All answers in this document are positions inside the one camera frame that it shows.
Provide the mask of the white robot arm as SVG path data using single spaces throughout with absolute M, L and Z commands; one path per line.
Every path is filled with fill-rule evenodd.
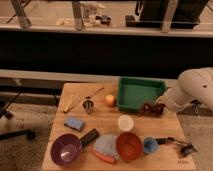
M 194 100 L 213 112 L 213 67 L 183 71 L 177 83 L 168 88 L 157 102 L 163 103 L 169 111 L 179 112 Z

